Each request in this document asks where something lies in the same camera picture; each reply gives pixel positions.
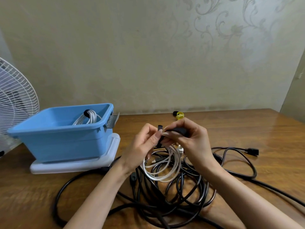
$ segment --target person's right hand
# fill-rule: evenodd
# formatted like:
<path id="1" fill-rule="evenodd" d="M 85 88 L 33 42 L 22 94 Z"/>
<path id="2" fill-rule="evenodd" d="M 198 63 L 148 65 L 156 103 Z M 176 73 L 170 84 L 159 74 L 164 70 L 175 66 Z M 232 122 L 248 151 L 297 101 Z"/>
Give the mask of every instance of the person's right hand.
<path id="1" fill-rule="evenodd" d="M 177 132 L 166 131 L 175 127 L 186 128 L 190 136 L 187 138 Z M 208 133 L 204 127 L 183 118 L 171 123 L 163 131 L 165 138 L 161 142 L 162 145 L 170 146 L 174 142 L 180 144 L 195 169 L 212 169 L 215 165 L 219 166 L 212 154 Z"/>

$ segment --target brown wooden tabletop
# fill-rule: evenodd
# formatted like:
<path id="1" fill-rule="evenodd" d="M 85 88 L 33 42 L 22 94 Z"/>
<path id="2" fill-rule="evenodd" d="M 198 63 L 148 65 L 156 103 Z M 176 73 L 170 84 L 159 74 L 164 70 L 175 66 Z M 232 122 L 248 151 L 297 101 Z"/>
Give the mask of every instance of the brown wooden tabletop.
<path id="1" fill-rule="evenodd" d="M 305 201 L 305 125 L 270 109 L 212 111 L 185 113 L 185 116 L 208 129 L 211 146 L 258 148 L 260 155 L 247 157 L 257 169 L 257 179 L 279 188 Z M 172 114 L 147 114 L 120 116 L 113 132 L 121 141 L 116 156 L 129 144 L 145 123 L 168 125 L 174 121 Z M 59 228 L 51 218 L 51 205 L 59 189 L 77 173 L 30 173 L 35 160 L 24 145 L 0 159 L 0 228 Z M 240 155 L 229 152 L 225 168 L 251 174 L 250 167 Z M 91 175 L 72 183 L 59 201 L 59 215 L 70 219 L 102 176 Z M 242 181 L 270 201 L 285 214 L 305 227 L 305 208 L 286 201 L 262 187 Z M 132 196 L 129 181 L 120 191 Z M 116 198 L 112 208 L 123 204 Z M 225 228 L 244 228 L 242 222 L 217 195 L 213 203 L 201 214 Z M 167 218 L 170 223 L 179 218 Z M 144 221 L 134 209 L 124 209 L 107 218 L 103 228 L 156 228 Z M 194 221 L 182 228 L 212 228 L 201 221 Z"/>

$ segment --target coiled white cable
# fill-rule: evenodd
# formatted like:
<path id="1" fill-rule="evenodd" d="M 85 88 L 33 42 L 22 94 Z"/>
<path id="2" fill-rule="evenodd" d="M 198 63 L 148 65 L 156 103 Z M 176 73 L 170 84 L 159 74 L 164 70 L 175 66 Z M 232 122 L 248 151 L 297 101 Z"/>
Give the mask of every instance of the coiled white cable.
<path id="1" fill-rule="evenodd" d="M 87 113 L 89 114 L 89 120 L 86 124 L 92 124 L 92 123 L 96 123 L 97 117 L 99 117 L 100 119 L 102 119 L 99 115 L 96 114 L 95 111 L 93 110 L 88 110 Z M 82 125 L 84 119 L 86 119 L 87 117 L 82 114 L 74 123 L 73 125 Z"/>
<path id="2" fill-rule="evenodd" d="M 166 150 L 168 151 L 168 157 L 165 158 L 164 160 L 160 161 L 160 162 L 157 162 L 157 163 L 155 163 L 153 165 L 146 166 L 145 165 L 146 160 L 145 159 L 143 160 L 143 166 L 142 166 L 143 171 L 146 174 L 146 176 L 148 178 L 150 178 L 151 180 L 153 180 L 153 181 L 159 181 L 159 182 L 170 182 L 170 181 L 173 181 L 177 177 L 177 175 L 178 175 L 178 173 L 179 173 L 179 171 L 181 169 L 181 156 L 180 156 L 178 150 L 173 145 L 171 145 L 169 147 L 166 147 Z M 170 164 L 171 156 L 174 156 L 174 164 L 173 164 L 172 170 L 168 174 L 166 174 L 164 176 L 154 177 L 153 175 L 161 173 L 162 171 L 164 171 L 168 167 L 168 165 Z M 156 173 L 150 173 L 150 172 L 148 172 L 146 170 L 146 168 L 155 167 L 156 165 L 158 165 L 160 163 L 163 163 L 165 161 L 167 161 L 165 167 L 162 170 L 160 170 L 160 171 L 158 171 Z M 166 178 L 170 177 L 173 173 L 175 173 L 175 175 L 170 180 L 164 181 Z"/>

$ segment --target blue bin rim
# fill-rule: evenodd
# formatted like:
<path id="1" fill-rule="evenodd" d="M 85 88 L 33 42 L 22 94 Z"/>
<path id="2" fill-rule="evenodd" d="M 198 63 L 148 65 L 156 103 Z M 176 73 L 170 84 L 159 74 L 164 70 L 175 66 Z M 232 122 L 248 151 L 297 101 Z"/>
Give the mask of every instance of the blue bin rim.
<path id="1" fill-rule="evenodd" d="M 17 125 L 9 128 L 7 130 L 7 133 L 10 136 L 16 138 L 16 137 L 21 136 L 21 135 L 32 135 L 32 134 L 37 134 L 37 133 L 67 132 L 67 131 L 78 131 L 78 130 L 100 128 L 100 127 L 103 127 L 107 123 L 107 121 L 109 119 L 109 116 L 113 112 L 113 104 L 111 104 L 111 103 L 102 103 L 102 104 L 109 104 L 109 107 L 106 110 L 105 114 L 102 116 L 102 119 L 100 121 L 98 121 L 97 123 L 83 124 L 83 125 L 67 125 L 67 126 L 59 126 L 59 127 L 53 127 L 53 128 L 41 127 L 41 128 L 33 128 L 33 129 L 15 129 L 19 124 L 22 124 L 23 122 L 29 120 L 30 118 L 34 117 L 35 115 L 37 115 L 37 114 L 39 114 L 43 111 L 46 111 L 48 109 L 54 109 L 54 108 L 65 108 L 65 107 L 68 107 L 68 106 L 52 107 L 52 108 L 46 108 L 46 109 L 36 113 L 35 115 L 32 115 L 28 119 L 18 123 Z M 84 104 L 84 105 L 74 105 L 74 106 L 87 106 L 89 108 L 89 106 L 94 106 L 94 105 L 101 105 L 101 104 Z"/>

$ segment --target person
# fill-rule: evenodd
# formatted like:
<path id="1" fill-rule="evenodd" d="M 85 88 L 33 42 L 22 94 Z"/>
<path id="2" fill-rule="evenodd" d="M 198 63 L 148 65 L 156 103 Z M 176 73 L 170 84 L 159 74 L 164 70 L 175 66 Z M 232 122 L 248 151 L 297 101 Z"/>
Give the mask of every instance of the person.
<path id="1" fill-rule="evenodd" d="M 188 129 L 190 137 L 166 131 L 175 127 Z M 213 157 L 207 130 L 183 118 L 164 128 L 163 133 L 162 130 L 158 131 L 156 127 L 145 124 L 64 229 L 102 228 L 120 186 L 149 155 L 162 135 L 165 136 L 162 140 L 164 146 L 175 142 L 182 145 L 196 171 L 216 188 L 247 228 L 303 228 L 226 172 Z"/>

